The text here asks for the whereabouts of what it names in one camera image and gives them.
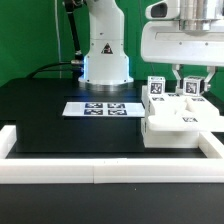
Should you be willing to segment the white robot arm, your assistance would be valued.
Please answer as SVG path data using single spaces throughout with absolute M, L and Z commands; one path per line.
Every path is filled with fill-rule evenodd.
M 94 87 L 131 82 L 124 53 L 124 14 L 115 0 L 87 0 L 90 50 L 81 81 Z M 146 62 L 206 66 L 214 75 L 224 67 L 224 0 L 159 0 L 145 9 L 141 35 Z

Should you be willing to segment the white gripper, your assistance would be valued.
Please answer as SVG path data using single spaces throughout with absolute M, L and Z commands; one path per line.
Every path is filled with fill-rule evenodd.
M 148 22 L 142 32 L 141 57 L 146 62 L 173 64 L 176 93 L 183 92 L 180 64 L 208 66 L 203 80 L 203 91 L 208 92 L 216 66 L 224 67 L 224 21 L 214 22 L 209 31 L 181 31 L 178 21 Z

